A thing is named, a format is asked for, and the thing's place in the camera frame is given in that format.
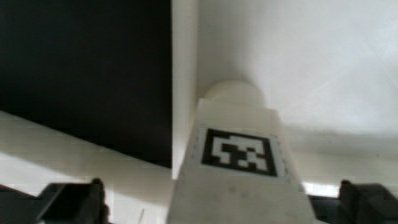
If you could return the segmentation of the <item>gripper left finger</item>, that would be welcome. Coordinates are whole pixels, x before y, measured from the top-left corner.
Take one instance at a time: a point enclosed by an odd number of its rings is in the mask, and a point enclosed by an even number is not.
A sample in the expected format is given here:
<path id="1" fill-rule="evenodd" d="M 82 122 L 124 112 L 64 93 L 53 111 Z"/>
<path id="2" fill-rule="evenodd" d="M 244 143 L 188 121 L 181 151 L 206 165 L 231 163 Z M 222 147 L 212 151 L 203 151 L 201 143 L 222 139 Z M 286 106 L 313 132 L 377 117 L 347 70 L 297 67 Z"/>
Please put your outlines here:
<path id="1" fill-rule="evenodd" d="M 100 178 L 52 183 L 37 196 L 0 184 L 0 224 L 112 224 Z"/>

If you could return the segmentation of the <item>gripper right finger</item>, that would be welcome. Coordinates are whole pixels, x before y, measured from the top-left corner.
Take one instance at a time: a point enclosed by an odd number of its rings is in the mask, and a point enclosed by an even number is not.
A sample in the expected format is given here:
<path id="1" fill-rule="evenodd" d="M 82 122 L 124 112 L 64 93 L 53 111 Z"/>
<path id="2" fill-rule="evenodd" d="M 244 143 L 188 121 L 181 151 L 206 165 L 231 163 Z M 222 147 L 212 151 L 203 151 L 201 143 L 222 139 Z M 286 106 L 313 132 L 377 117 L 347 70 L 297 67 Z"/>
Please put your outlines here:
<path id="1" fill-rule="evenodd" d="M 379 183 L 341 181 L 336 197 L 309 195 L 323 224 L 398 224 L 398 198 Z"/>

